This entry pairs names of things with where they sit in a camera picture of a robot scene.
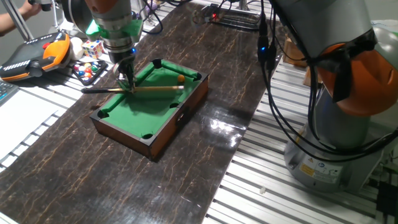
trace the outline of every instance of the orange billiard ball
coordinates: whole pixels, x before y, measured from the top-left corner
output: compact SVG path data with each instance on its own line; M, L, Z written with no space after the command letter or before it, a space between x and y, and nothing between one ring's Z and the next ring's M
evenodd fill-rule
M178 80L179 83L184 83L184 82L185 82L185 76L179 75L179 76L177 77L177 80Z

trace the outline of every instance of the tabletop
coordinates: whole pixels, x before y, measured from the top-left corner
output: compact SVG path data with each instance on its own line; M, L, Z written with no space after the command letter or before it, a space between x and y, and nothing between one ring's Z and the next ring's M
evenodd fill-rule
M152 162L98 134L89 115L110 95L84 95L0 174L0 212L19 223L201 222L265 86L258 34L195 27L200 8L176 8L136 46L137 71L164 58L210 74L206 101L164 155Z

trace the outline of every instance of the toy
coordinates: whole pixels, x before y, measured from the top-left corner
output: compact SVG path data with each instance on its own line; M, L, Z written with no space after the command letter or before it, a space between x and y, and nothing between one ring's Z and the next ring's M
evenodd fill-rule
M83 50L85 51L85 55L87 57L91 57L93 59L98 59L104 52L102 41L97 40L95 42L90 42L87 40L83 44Z

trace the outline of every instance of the black cable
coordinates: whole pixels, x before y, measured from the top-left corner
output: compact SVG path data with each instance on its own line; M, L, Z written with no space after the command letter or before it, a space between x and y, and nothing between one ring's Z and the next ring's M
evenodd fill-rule
M258 1L258 0L249 1L248 3L246 3L246 5L248 5L250 3L254 3L254 2L261 2L261 1Z
M291 24L290 23L287 23L287 27L289 28L289 30L291 31L291 33L293 34L293 35L295 35L295 38L296 38L296 41L298 42L298 44L299 45L301 45L301 46L303 46L303 43L301 42L301 40L299 39L299 37L298 37L298 35L297 35L297 33L294 31L294 28L291 26ZM305 50L305 48L302 50L303 51L303 54L304 54L304 56L306 56L306 58L310 58L309 57L309 54L308 54L308 52ZM316 103L316 97L317 97L317 91L316 91L316 87L317 87L317 76L316 76L316 74L315 74L315 69L314 69L314 67L312 67L311 68L311 70L312 70L312 72L311 72L311 76L312 77L314 77L314 78L312 78L312 80L313 80L313 84L312 84L312 88L311 88L311 90L312 90L312 94L310 94L310 101L312 101L311 102L311 104L310 104L310 106L309 106L309 109L310 109L310 113L309 113L309 115L310 115L310 120L309 121L311 121L311 123L309 123L309 125L311 125L311 124L313 124L313 112L314 112L314 108L315 108L315 103ZM373 140L373 141L370 141L370 142L368 142L368 143L366 143L366 144L364 144L364 145L362 145L362 146L359 146L359 147L352 147L352 148L347 148L347 149L336 149L336 148L331 148L331 147L328 147L328 146L326 146L326 145L324 145L326 148L328 148L329 150L336 150L336 151L350 151L351 153L355 153L355 152L358 152L358 151L362 151L363 150L363 148L364 147L368 147L368 146L370 146L370 145L372 145L373 143L375 143L376 141L378 141L378 139L375 139L375 140ZM375 146L375 147L384 147L385 146L385 144L380 144L380 145L377 145L377 146Z
M262 15L264 15L264 2L263 2L263 0L261 0L261 3L262 3ZM263 29L260 30L259 41L260 41L260 38L262 37L262 35L261 35L262 30L264 30L264 26L261 26L261 25L260 25L260 27L263 27ZM274 21L273 39L275 39L275 21ZM374 152L376 152L376 151L378 151L378 150L381 150L381 149L382 149L381 145L386 145L386 143L389 144L391 141L393 141L393 140L398 136L398 129L396 129L393 133L391 133L391 134L389 135L389 137L386 137L386 136L385 136L385 137L383 137L383 138L380 138L380 139L377 139L377 140L375 140L375 141L372 141L372 142L367 143L367 145L371 145L371 147L367 148L366 150L362 150L362 151L360 151L360 152L359 152L359 151L333 152L333 151L328 151L328 150L326 150L326 149L320 148L320 147L318 147L318 146L316 146L316 145L313 145L311 142L309 142L309 141L306 140L304 137L302 137L298 132L296 132L296 130L295 130L293 127L291 127L291 125L284 119L284 117L282 116L282 114L280 113L280 111L277 109L276 104L275 104L275 102L273 101L273 98L272 98L271 86L270 86L270 84L268 84L267 75L266 75L266 73L265 73L265 68L264 68L264 66L265 66L265 61L266 61L266 60L264 60L264 57L263 57L262 55L259 55L259 61L260 61L260 63L261 63L261 67L262 67L262 72L263 72L264 81L265 81L266 86L267 86L267 89L268 89L268 91L269 91L269 94L268 94L268 95L269 95L269 104L270 104L270 107L271 107L271 110L272 110L272 114L274 115L275 120L278 122L279 126L281 127L281 129L283 130L283 132L289 137L289 139L290 139L292 142L294 142L294 143L297 145L297 147L299 147L301 150L303 150L303 151L304 151L305 153L307 153L308 155L310 155L310 156L312 156L312 157L314 157L314 158L316 158L316 159L320 159L320 160L322 160L322 161L327 161L327 160L325 160L325 159L318 158L318 157L316 157L316 156L311 155L309 152L307 152L305 149L303 149L300 145L298 145L298 143L296 143L296 142L291 138L291 136L290 136L290 135L288 134L288 132L285 130L285 128L283 127L283 125L280 123L278 117L277 117L276 114L275 114L274 108L275 108L276 112L278 113L278 115L280 116L280 118L284 121L284 123L289 127L289 129L290 129L293 133L295 133L300 139L303 139L303 141L307 142L307 144L309 144L309 145L315 147L316 149L319 149L320 151L323 151L323 152L326 152L326 153L329 153L329 154L336 154L336 155L339 155L339 156L355 156L355 155L360 155L360 156L352 157L352 158L350 158L350 159L345 159L345 160L337 160L337 161L332 161L332 160L330 160L329 162L352 161L352 160L355 160L355 159L359 159L360 157L367 156L368 154L371 154L371 153L374 153ZM311 105L309 105L310 109L312 109L312 108L313 108L313 105L315 105L316 92L313 91L313 94L311 95L311 99L313 99L313 100L312 100Z
M157 31L157 32L148 32L148 31L144 31L144 30L143 30L143 32L146 33L146 34L150 34L150 35L156 35L156 34L161 33L161 32L163 31L163 24L162 24L162 21L159 19L159 16L157 16L156 12L152 9L152 7L149 6L148 2L147 2L146 0L144 0L144 2L145 2L145 4L148 6L149 10L152 11L152 13L153 13L153 15L156 17L156 19L159 21L160 30Z
M193 0L184 0L184 1L165 0L165 2L167 2L170 5L175 6L175 7L182 6L182 5L184 5L184 4L188 3L188 2L191 2L191 1L193 1Z

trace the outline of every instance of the pool cue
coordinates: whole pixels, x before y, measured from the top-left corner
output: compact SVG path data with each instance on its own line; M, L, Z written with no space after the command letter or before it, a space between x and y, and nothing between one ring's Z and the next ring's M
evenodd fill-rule
M184 86L144 86L135 87L133 91L126 91L122 88L84 88L82 93L136 93L140 91L172 91L183 90Z

